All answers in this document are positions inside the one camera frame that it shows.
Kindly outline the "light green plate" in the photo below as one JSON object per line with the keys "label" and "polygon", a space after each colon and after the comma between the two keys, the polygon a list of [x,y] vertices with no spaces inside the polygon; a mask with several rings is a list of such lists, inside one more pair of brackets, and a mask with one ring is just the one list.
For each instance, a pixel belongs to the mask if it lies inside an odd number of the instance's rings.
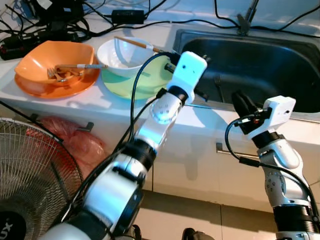
{"label": "light green plate", "polygon": [[[142,72],[136,85],[135,99],[148,99],[164,89],[172,79],[173,74],[165,69],[170,60],[166,56],[155,58]],[[106,88],[115,96],[130,99],[135,82],[135,76],[122,77],[108,70],[101,72],[101,78]]]}

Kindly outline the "white ceramic bowl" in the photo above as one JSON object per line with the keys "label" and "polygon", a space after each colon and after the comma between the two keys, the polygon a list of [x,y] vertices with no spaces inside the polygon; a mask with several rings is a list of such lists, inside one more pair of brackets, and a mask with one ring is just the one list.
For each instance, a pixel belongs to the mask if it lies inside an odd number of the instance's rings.
{"label": "white ceramic bowl", "polygon": [[[145,39],[131,36],[123,38],[151,45]],[[155,54],[156,52],[151,49],[141,48],[115,38],[103,43],[96,51],[99,63],[105,64],[107,70],[123,77],[135,75],[142,64]]]}

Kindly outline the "white kitchen cabinet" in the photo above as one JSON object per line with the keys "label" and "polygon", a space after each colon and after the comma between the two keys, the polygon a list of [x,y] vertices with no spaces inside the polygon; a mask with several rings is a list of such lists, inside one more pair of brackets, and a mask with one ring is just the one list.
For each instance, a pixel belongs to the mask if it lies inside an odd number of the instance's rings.
{"label": "white kitchen cabinet", "polygon": [[[93,133],[109,147],[116,144],[130,124],[130,105],[121,98],[4,97],[3,101],[27,114],[56,115],[80,124],[93,122]],[[227,124],[237,118],[230,103],[195,102],[185,106],[154,162],[154,192],[270,212],[263,170],[240,164],[226,148],[217,149],[224,144]]]}

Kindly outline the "black fork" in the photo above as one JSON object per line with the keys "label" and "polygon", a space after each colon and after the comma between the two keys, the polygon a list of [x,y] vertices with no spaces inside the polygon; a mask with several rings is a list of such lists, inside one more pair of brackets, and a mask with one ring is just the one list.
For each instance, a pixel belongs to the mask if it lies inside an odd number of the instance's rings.
{"label": "black fork", "polygon": [[221,84],[222,84],[222,79],[218,74],[216,74],[214,76],[214,86],[215,86],[215,89],[217,90],[218,96],[220,98],[220,103],[224,103],[224,102],[226,102],[226,99],[224,97],[224,93],[222,91]]}

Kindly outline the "stainless steel sink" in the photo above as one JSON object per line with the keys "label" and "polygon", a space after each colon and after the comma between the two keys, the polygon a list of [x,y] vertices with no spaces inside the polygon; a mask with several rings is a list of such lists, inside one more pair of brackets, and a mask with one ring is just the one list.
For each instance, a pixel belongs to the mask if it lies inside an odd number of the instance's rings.
{"label": "stainless steel sink", "polygon": [[295,112],[320,111],[320,50],[313,43],[179,29],[174,49],[206,59],[208,66],[195,87],[205,102],[220,103],[214,84],[219,75],[226,104],[240,90],[254,103],[285,96],[296,100]]}

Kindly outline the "black power adapter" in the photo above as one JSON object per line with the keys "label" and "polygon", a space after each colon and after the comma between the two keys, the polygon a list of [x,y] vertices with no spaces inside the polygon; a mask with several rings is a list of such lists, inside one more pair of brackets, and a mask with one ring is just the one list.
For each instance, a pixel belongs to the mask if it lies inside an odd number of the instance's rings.
{"label": "black power adapter", "polygon": [[115,25],[142,25],[146,19],[144,10],[137,9],[114,9],[110,14]]}

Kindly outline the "chrome faucet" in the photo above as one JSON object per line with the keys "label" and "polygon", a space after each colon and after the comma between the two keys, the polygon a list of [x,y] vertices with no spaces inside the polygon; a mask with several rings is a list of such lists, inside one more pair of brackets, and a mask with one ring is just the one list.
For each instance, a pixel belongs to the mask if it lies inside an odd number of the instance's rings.
{"label": "chrome faucet", "polygon": [[252,0],[249,8],[246,10],[245,14],[237,14],[238,20],[238,30],[237,34],[240,36],[247,36],[251,28],[251,23],[258,9],[259,0]]}

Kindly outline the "black cabinet hook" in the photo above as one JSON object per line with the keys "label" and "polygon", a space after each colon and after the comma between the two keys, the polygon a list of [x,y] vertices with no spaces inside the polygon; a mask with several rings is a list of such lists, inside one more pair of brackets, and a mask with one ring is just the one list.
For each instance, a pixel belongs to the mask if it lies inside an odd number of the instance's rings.
{"label": "black cabinet hook", "polygon": [[78,131],[84,131],[84,132],[92,132],[95,124],[94,122],[87,122],[86,126],[80,126],[77,128]]}

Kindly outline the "orange plate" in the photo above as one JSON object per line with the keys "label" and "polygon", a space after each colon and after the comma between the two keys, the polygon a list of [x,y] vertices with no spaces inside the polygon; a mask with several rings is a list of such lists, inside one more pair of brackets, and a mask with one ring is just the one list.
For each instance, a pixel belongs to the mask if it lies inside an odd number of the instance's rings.
{"label": "orange plate", "polygon": [[14,82],[19,89],[27,95],[42,99],[61,99],[70,98],[87,91],[93,86],[101,75],[101,70],[90,70],[82,80],[68,86],[50,86],[44,83],[36,83],[14,76]]}

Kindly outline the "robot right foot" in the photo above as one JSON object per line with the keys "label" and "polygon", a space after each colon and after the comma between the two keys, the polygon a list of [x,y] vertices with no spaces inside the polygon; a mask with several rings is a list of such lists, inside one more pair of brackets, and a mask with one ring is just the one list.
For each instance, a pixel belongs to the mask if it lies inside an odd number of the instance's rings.
{"label": "robot right foot", "polygon": [[183,230],[181,240],[215,240],[215,238],[203,231],[198,231],[194,228],[188,227]]}

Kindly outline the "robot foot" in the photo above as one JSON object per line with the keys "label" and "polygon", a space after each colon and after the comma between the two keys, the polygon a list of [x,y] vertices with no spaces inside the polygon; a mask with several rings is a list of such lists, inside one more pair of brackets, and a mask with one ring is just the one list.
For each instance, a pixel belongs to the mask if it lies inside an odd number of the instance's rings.
{"label": "robot foot", "polygon": [[183,230],[181,240],[215,240],[215,238],[203,231],[198,231],[194,228],[188,227]]}
{"label": "robot foot", "polygon": [[133,224],[130,229],[122,235],[115,237],[114,240],[143,240],[141,229],[136,224]]}

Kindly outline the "red plastic bag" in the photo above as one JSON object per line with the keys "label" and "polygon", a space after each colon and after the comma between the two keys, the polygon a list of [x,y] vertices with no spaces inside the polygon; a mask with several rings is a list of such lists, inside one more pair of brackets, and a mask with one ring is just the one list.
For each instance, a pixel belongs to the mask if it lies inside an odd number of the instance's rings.
{"label": "red plastic bag", "polygon": [[[39,119],[39,122],[62,138],[62,144],[76,160],[83,179],[87,178],[90,172],[108,157],[105,143],[93,134],[79,130],[80,125],[77,123],[58,116],[46,116]],[[41,158],[45,158],[51,154],[57,154],[57,151],[50,150],[46,142],[39,140],[42,135],[37,131],[28,130],[27,135],[30,138],[21,146],[21,150],[27,156],[34,157],[39,154]]]}

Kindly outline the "orange bowl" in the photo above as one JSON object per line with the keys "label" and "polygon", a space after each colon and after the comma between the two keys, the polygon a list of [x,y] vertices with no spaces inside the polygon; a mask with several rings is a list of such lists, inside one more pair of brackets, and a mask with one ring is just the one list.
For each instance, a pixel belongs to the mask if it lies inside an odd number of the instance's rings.
{"label": "orange bowl", "polygon": [[46,41],[28,52],[14,72],[30,82],[69,86],[82,79],[78,73],[83,70],[67,72],[63,77],[57,66],[91,65],[96,62],[93,46],[70,41]]}

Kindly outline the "black power strip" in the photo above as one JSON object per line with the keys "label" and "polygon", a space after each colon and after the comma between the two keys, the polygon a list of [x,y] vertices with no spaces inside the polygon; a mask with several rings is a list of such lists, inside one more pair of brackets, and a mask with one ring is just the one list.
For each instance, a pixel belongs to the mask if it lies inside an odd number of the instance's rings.
{"label": "black power strip", "polygon": [[0,59],[8,61],[23,58],[46,41],[66,41],[66,37],[49,31],[9,36],[0,40]]}

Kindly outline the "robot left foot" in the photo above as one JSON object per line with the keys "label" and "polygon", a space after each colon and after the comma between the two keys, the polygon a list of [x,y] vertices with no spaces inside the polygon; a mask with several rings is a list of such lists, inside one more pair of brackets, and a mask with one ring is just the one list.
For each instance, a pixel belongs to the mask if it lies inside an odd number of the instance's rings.
{"label": "robot left foot", "polygon": [[143,240],[141,229],[136,224],[133,224],[130,229],[122,235],[115,237],[114,240]]}

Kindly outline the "metal standing fan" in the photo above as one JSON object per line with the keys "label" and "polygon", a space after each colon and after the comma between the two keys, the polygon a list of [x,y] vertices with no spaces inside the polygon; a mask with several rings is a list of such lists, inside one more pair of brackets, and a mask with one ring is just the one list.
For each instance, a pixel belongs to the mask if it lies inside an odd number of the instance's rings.
{"label": "metal standing fan", "polygon": [[83,182],[68,150],[25,122],[0,118],[0,240],[36,240]]}

